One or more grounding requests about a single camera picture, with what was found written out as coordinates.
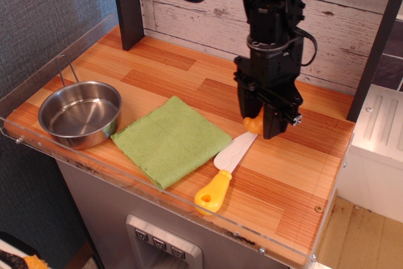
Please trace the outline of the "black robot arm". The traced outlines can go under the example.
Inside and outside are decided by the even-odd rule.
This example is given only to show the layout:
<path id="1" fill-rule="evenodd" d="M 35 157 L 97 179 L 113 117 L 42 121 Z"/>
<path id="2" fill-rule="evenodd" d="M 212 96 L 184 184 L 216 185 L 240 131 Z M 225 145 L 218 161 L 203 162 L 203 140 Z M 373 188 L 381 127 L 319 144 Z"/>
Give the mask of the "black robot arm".
<path id="1" fill-rule="evenodd" d="M 238 56 L 234 74 L 243 118 L 263 116 L 265 139 L 300 123 L 303 98 L 295 86 L 302 67 L 302 0 L 243 0 L 249 57 Z"/>

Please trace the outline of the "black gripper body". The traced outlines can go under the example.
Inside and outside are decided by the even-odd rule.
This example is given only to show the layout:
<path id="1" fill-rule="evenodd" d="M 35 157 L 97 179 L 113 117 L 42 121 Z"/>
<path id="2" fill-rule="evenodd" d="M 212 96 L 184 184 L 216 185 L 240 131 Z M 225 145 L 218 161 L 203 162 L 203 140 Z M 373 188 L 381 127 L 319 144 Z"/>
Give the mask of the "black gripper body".
<path id="1" fill-rule="evenodd" d="M 258 96 L 264 104 L 276 108 L 282 117 L 293 126 L 302 121 L 298 112 L 303 99 L 296 89 L 295 80 L 300 74 L 302 42 L 292 42 L 281 50 L 251 49 L 250 57 L 234 59 L 237 76 L 246 76 L 257 81 L 261 88 Z"/>

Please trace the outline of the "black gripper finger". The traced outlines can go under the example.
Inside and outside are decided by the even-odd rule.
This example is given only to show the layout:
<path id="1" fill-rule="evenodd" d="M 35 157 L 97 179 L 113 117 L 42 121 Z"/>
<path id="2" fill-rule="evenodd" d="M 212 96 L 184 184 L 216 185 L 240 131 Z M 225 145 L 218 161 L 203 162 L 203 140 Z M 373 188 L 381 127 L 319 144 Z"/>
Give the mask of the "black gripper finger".
<path id="1" fill-rule="evenodd" d="M 246 76 L 237 76 L 238 99 L 243 118 L 256 118 L 264 103 L 258 96 L 261 85 Z"/>
<path id="2" fill-rule="evenodd" d="M 281 113 L 270 104 L 265 104 L 263 107 L 263 137 L 272 139 L 286 132 L 287 127 L 288 122 Z"/>

